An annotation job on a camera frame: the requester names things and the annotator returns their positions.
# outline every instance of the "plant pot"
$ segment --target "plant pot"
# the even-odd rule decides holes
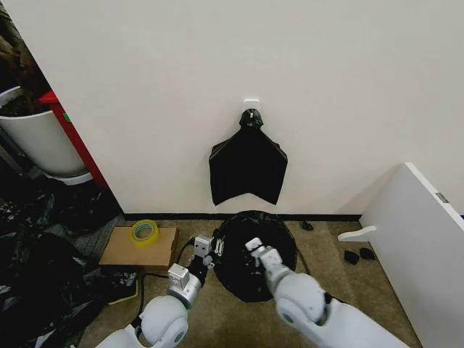
[[[87,175],[87,169],[52,111],[1,116],[1,108],[22,95],[20,87],[0,94],[0,127],[47,176],[57,179]]]

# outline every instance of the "roll of tape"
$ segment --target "roll of tape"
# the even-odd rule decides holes
[[[142,236],[141,232],[149,230],[148,235]],[[160,231],[153,220],[140,220],[133,224],[130,231],[130,239],[138,247],[147,247],[157,241]]]

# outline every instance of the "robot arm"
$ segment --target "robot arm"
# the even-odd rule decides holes
[[[113,332],[97,348],[144,348],[138,340],[138,329],[152,348],[177,346],[189,329],[188,310],[195,303],[203,286],[211,259],[212,240],[198,236],[194,243],[194,258],[188,268],[173,264],[167,272],[167,296],[152,299],[144,311],[124,329]]]
[[[278,251],[258,239],[247,249],[266,269],[266,282],[281,319],[320,348],[405,348],[366,314],[328,295],[310,275],[282,264]]]

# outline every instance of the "small black object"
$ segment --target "small black object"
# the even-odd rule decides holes
[[[368,248],[361,248],[360,255],[361,255],[361,258],[364,260],[375,260],[376,259],[374,252]]]
[[[302,228],[306,231],[312,231],[314,230],[313,226],[308,223],[307,221],[302,221]]]
[[[360,260],[360,256],[356,254],[355,252],[345,250],[344,259],[345,261],[351,263],[352,265],[356,265],[357,262]]]
[[[248,109],[241,115],[240,130],[213,146],[210,183],[215,205],[246,193],[277,203],[288,160],[260,130],[262,124],[258,110]]]
[[[291,270],[297,266],[297,246],[286,225],[277,215],[250,210],[225,221],[213,233],[212,248],[224,242],[222,255],[210,253],[219,282],[244,302],[264,302],[273,298],[265,281],[265,269],[251,256],[245,243],[255,237],[278,250],[282,263]]]

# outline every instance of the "cardboard piece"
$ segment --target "cardboard piece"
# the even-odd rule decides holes
[[[157,241],[152,245],[140,247],[135,245],[130,238],[130,226],[116,226],[111,232],[99,264],[167,270],[173,261],[178,230],[176,227],[159,227],[158,229]]]

